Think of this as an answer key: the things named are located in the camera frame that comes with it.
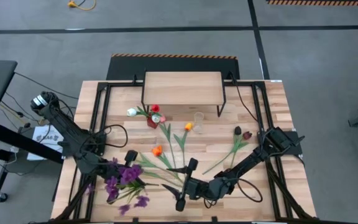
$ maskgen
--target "clear glass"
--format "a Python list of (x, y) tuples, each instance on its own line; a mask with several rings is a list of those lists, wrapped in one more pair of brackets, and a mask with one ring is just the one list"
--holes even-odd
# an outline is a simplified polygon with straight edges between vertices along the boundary
[(203, 120), (204, 114), (201, 112), (197, 112), (194, 114), (194, 127), (193, 131), (195, 133), (201, 134), (203, 132)]

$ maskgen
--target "purple flower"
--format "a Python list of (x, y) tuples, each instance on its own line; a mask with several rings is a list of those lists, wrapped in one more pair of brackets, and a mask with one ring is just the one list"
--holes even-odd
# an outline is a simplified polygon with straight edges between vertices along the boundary
[(110, 187), (114, 187), (117, 184), (117, 179), (115, 177), (111, 177), (110, 179), (106, 180), (105, 183)]
[(108, 162), (108, 164), (111, 166), (111, 167), (114, 167), (116, 166), (118, 163), (118, 159), (113, 157), (111, 161)]
[(112, 202), (115, 199), (117, 199), (118, 197), (118, 191), (119, 189), (117, 187), (109, 187), (108, 185), (106, 186), (106, 191), (109, 194), (109, 197), (107, 198), (108, 202)]
[(138, 196), (138, 197), (136, 197), (136, 199), (137, 200), (139, 200), (139, 201), (137, 201), (137, 203), (135, 204), (135, 208), (136, 207), (146, 207), (147, 206), (147, 202), (149, 202), (150, 201), (150, 199), (148, 198), (148, 197), (146, 197), (146, 196)]
[(121, 216), (125, 215), (125, 213), (129, 211), (130, 207), (131, 207), (131, 206), (130, 206), (129, 204), (120, 206), (120, 207), (118, 208), (118, 209), (120, 210), (120, 212), (119, 212), (120, 215), (121, 215)]
[(122, 175), (120, 184), (126, 185), (133, 182), (139, 175), (143, 172), (140, 165), (133, 165), (132, 167), (121, 167), (119, 169), (120, 174)]
[(142, 167), (138, 164), (134, 164), (132, 166), (132, 169), (134, 170), (137, 176), (140, 176), (143, 173)]
[(94, 187), (91, 184), (89, 184), (86, 187), (86, 189), (87, 189), (87, 193), (86, 193), (87, 195), (90, 194), (91, 192), (94, 192)]

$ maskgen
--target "warning stripe tape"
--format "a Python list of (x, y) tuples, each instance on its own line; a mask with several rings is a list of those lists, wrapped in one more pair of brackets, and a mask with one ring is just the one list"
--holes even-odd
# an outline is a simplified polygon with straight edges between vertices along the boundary
[(175, 55), (175, 54), (113, 54), (111, 57), (171, 57), (171, 58), (225, 58), (236, 59), (236, 56), (215, 55)]
[(292, 6), (358, 6), (358, 1), (304, 1), (270, 0), (267, 4)]

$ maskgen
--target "wooden plank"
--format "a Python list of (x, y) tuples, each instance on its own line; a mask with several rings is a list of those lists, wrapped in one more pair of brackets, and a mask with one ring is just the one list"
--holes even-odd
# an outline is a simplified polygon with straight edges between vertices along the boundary
[(146, 72), (145, 105), (222, 105), (221, 72)]
[[(273, 122), (275, 126), (279, 126), (284, 130), (291, 130), (293, 124), (291, 121), (290, 110), (283, 83), (272, 83), (266, 81), (266, 88), (270, 109), (272, 111)], [(75, 122), (80, 127), (88, 129), (96, 93), (97, 82), (87, 81), (83, 83), (78, 107), (75, 115)], [(244, 103), (248, 106), (251, 113), (255, 115), (254, 102), (250, 87), (240, 86), (240, 93)], [(167, 157), (172, 163), (172, 156), (169, 150), (169, 144), (165, 136), (159, 129), (151, 129), (147, 126), (145, 118), (136, 116), (129, 118), (126, 116), (126, 110), (134, 106), (140, 106), (140, 87), (114, 87), (109, 99), (109, 109), (106, 125), (121, 124), (128, 132), (129, 142), (124, 148), (107, 147), (104, 157), (111, 159), (118, 158), (120, 163), (124, 162), (126, 152), (130, 149), (144, 153), (151, 161), (163, 167), (163, 164), (152, 155), (151, 149), (161, 144)], [(222, 159), (232, 146), (232, 133), (236, 126), (240, 126), (243, 131), (250, 131), (254, 135), (248, 140), (249, 144), (242, 148), (236, 155), (234, 163), (240, 162), (249, 155), (257, 146), (256, 132), (258, 131), (257, 123), (248, 114), (239, 100), (239, 96), (235, 87), (226, 87), (227, 103), (220, 118), (216, 114), (215, 106), (206, 105), (162, 105), (161, 113), (167, 117), (167, 123), (172, 125), (172, 134), (183, 135), (183, 128), (189, 121), (193, 121), (194, 113), (200, 111), (204, 113), (203, 133), (196, 134), (193, 131), (188, 134), (186, 141), (185, 160), (188, 162), (194, 157), (199, 160), (198, 168), (193, 173), (193, 177), (201, 180), (211, 180), (213, 176), (221, 170), (230, 166), (231, 157), (225, 162), (215, 167), (212, 171), (205, 175), (202, 173), (213, 165), (216, 161)], [(262, 97), (259, 96), (262, 111), (264, 111)], [(125, 141), (125, 135), (120, 129), (113, 129), (108, 135), (108, 143), (122, 144)], [(183, 165), (181, 150), (172, 137), (172, 146), (175, 160), (178, 166)], [(302, 164), (293, 156), (283, 156), (283, 168), (285, 177), (287, 178), (287, 186), (298, 203), (310, 215), (316, 215), (314, 211), (313, 201), (311, 199), (310, 190)], [(62, 212), (68, 203), (68, 194), (73, 177), (74, 163), (67, 159), (63, 165), (62, 176), (58, 187), (55, 204), (52, 210), (52, 217), (56, 217)], [(152, 170), (167, 179), (173, 180), (169, 175), (160, 171)], [(148, 176), (141, 176), (145, 182), (163, 184), (164, 182)], [(162, 222), (162, 221), (210, 221), (211, 216), (218, 216), (220, 221), (272, 221), (274, 214), (272, 209), (272, 201), (269, 192), (269, 183), (265, 165), (259, 164), (254, 169), (246, 173), (242, 178), (251, 181), (261, 191), (264, 200), (261, 203), (251, 202), (246, 199), (238, 188), (231, 195), (225, 196), (219, 200), (215, 207), (207, 209), (204, 207), (202, 200), (187, 200), (186, 208), (183, 212), (175, 211), (175, 200), (172, 195), (167, 192), (161, 185), (158, 187), (148, 187), (148, 196), (151, 198), (150, 204), (146, 208), (132, 208), (124, 216), (119, 216), (118, 206), (126, 203), (120, 200), (113, 205), (106, 204), (107, 193), (104, 189), (103, 180), (97, 179), (96, 193), (93, 205), (92, 222), (111, 222), (111, 221), (131, 221), (133, 217), (139, 217), (142, 222)], [(241, 183), (244, 191), (252, 197), (257, 198), (255, 190), (247, 184)], [(280, 201), (280, 210), (285, 216), (282, 199)], [(82, 208), (86, 207), (86, 201), (83, 202)]]

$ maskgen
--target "gray floor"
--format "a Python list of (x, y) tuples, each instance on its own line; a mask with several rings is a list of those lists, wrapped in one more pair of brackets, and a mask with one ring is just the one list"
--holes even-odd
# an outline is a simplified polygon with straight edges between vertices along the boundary
[[(254, 2), (260, 26), (358, 25), (358, 7)], [(99, 0), (90, 12), (66, 4), (0, 0), (0, 29), (251, 25), (244, 0)], [(271, 79), (284, 81), (293, 122), (306, 136), (302, 146), (318, 216), (358, 222), (358, 128), (347, 125), (358, 108), (358, 30), (263, 31), (261, 36)], [(111, 54), (122, 52), (236, 55), (241, 78), (262, 78), (252, 31), (0, 34), (0, 59), (17, 60), (18, 72), (69, 95), (79, 94), (83, 80), (105, 79)], [(42, 90), (15, 77), (8, 93), (27, 109)], [(17, 108), (9, 97), (4, 101)], [(0, 123), (14, 129), (1, 112)], [(25, 172), (35, 164), (21, 160), (10, 169)], [(60, 166), (43, 162), (29, 175), (8, 175), (3, 191), (11, 197), (0, 203), (0, 223), (47, 220), (59, 171)]]

